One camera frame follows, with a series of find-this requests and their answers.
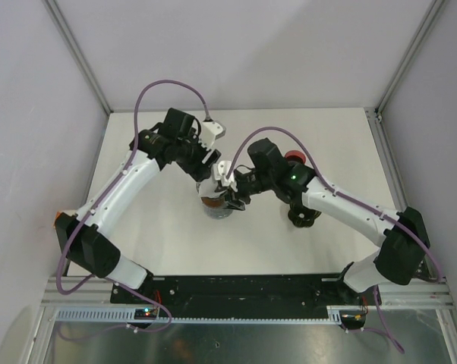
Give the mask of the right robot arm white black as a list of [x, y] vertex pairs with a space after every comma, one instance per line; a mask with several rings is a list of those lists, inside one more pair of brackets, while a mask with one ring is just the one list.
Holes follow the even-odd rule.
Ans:
[[367, 288], [383, 282], [410, 283], [430, 246], [417, 209], [397, 211], [359, 201], [318, 176], [301, 152], [282, 154], [267, 138], [252, 143], [247, 151], [254, 165], [248, 172], [236, 171], [231, 162], [220, 162], [215, 168], [231, 209], [242, 210], [253, 195], [272, 191], [289, 205], [294, 224], [313, 224], [317, 215], [328, 215], [377, 247], [375, 253], [342, 271], [336, 285], [342, 303], [355, 303]]

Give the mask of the white paper coffee filter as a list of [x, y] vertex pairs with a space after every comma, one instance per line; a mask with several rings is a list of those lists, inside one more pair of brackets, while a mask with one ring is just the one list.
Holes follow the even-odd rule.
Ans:
[[226, 188], [220, 186], [217, 180], [206, 179], [197, 183], [197, 193], [200, 198], [218, 199]]

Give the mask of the clear glass carafe server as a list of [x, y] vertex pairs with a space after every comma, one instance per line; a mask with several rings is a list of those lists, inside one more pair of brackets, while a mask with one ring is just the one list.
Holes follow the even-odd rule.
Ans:
[[222, 220], [229, 217], [233, 213], [231, 209], [226, 209], [223, 207], [203, 206], [203, 210], [209, 218], [215, 220]]

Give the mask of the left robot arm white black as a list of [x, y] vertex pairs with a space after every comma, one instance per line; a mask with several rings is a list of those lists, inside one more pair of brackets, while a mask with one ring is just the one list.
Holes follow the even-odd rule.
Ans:
[[152, 274], [122, 255], [110, 241], [112, 229], [134, 197], [166, 165], [176, 163], [200, 183], [212, 175], [221, 153], [214, 143], [225, 127], [211, 119], [170, 108], [154, 127], [137, 131], [126, 159], [104, 187], [76, 212], [62, 212], [55, 220], [59, 246], [66, 259], [98, 278], [127, 286], [127, 294], [145, 303], [153, 294]]

